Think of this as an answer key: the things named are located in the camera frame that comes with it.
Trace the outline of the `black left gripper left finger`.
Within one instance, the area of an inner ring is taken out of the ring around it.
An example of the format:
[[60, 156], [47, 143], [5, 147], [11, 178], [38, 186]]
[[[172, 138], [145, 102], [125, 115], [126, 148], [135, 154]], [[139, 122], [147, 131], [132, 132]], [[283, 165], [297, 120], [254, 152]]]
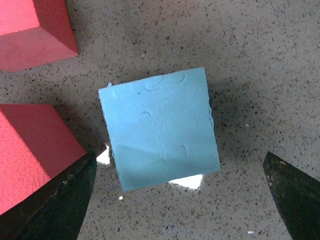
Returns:
[[83, 224], [97, 172], [93, 152], [82, 156], [0, 216], [2, 240], [75, 240]]

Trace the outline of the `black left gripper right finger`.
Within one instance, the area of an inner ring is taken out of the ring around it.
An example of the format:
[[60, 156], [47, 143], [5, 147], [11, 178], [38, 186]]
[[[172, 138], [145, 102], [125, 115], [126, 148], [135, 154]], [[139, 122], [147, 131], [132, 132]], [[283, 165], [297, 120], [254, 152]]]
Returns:
[[263, 170], [277, 210], [293, 240], [320, 238], [320, 182], [268, 152]]

